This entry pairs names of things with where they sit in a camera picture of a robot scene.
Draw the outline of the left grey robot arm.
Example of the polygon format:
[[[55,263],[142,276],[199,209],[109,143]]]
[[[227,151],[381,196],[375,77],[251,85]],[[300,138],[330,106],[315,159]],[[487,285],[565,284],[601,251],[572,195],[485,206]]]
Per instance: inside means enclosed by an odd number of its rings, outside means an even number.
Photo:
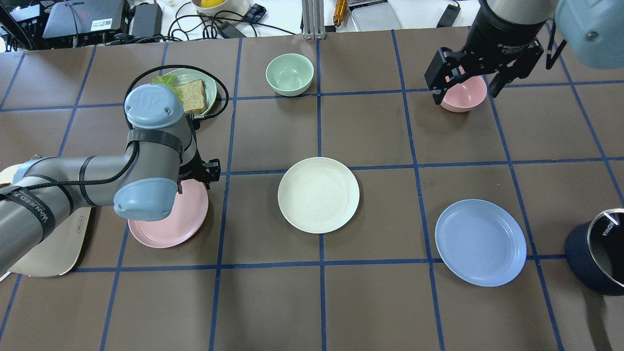
[[[111,205],[122,218],[163,220],[181,181],[219,180],[220,160],[200,157],[194,123],[172,89],[154,83],[135,87],[123,108],[131,125],[123,154],[31,160],[1,189],[2,272],[76,209]]]

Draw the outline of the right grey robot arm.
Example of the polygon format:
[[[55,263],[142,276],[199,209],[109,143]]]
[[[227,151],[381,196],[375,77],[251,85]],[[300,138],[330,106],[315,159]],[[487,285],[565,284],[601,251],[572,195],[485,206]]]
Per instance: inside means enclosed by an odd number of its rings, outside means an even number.
[[[471,77],[493,74],[488,93],[527,78],[545,54],[548,67],[570,47],[593,69],[623,66],[621,0],[482,0],[459,51],[440,47],[424,74],[434,103]]]

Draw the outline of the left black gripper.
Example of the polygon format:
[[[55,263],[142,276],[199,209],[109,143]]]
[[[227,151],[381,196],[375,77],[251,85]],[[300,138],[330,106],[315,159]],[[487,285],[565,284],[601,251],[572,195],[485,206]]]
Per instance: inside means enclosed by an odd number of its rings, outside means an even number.
[[[201,159],[190,160],[180,167],[178,183],[185,180],[196,180],[204,185],[205,189],[211,189],[211,183],[218,182],[221,176],[221,162],[219,159],[211,159],[207,162]]]

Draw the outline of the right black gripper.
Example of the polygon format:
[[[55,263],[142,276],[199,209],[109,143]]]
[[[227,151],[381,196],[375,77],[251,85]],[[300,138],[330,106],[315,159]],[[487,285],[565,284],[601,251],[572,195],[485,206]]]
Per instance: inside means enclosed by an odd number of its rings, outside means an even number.
[[[488,85],[490,97],[497,98],[506,84],[517,78],[527,78],[537,66],[544,49],[537,39],[521,47],[517,53],[509,53],[501,44],[486,45],[478,53],[468,49],[452,51],[439,47],[424,73],[428,89],[432,91],[435,105],[441,105],[445,91],[468,78],[494,74]]]

